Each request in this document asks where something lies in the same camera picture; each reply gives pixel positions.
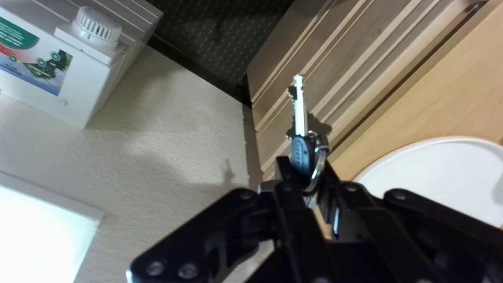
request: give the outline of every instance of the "white plate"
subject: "white plate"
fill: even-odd
[[[503,223],[503,147],[448,136],[388,153],[354,179],[376,197],[404,188],[490,225]]]

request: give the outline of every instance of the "white device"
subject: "white device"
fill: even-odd
[[[84,128],[161,16],[144,0],[0,0],[0,92]]]

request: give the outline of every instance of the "screw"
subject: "screw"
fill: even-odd
[[[356,187],[353,186],[353,185],[350,185],[350,186],[347,186],[346,187],[346,190],[350,191],[350,192],[356,192]]]
[[[405,196],[405,194],[403,194],[402,192],[395,192],[393,194],[397,199],[399,200],[404,200],[406,199],[407,197]]]
[[[193,263],[186,263],[178,269],[178,276],[180,276],[183,279],[192,279],[199,275],[199,269],[197,266]]]
[[[253,197],[253,192],[252,191],[244,191],[241,193],[241,198],[242,199],[250,199]]]
[[[330,283],[330,280],[326,277],[317,277],[311,283]]]
[[[164,271],[164,265],[160,261],[154,261],[147,266],[147,274],[150,276],[157,276]]]

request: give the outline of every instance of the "green logo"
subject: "green logo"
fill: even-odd
[[[38,42],[38,37],[0,17],[0,44],[8,48],[30,49]]]
[[[51,52],[51,58],[56,62],[59,62],[61,60],[61,56],[59,56],[59,54],[56,52]]]
[[[42,59],[42,58],[38,58],[37,59],[37,64],[39,66],[41,66],[42,68],[44,68],[45,66],[47,66],[47,62],[44,59]]]

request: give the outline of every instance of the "textured wall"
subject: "textured wall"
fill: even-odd
[[[155,34],[232,85],[293,0],[147,0],[164,12]]]
[[[0,170],[105,213],[77,283],[125,282],[136,255],[247,186],[245,158],[239,102],[149,48],[87,130],[0,95]]]

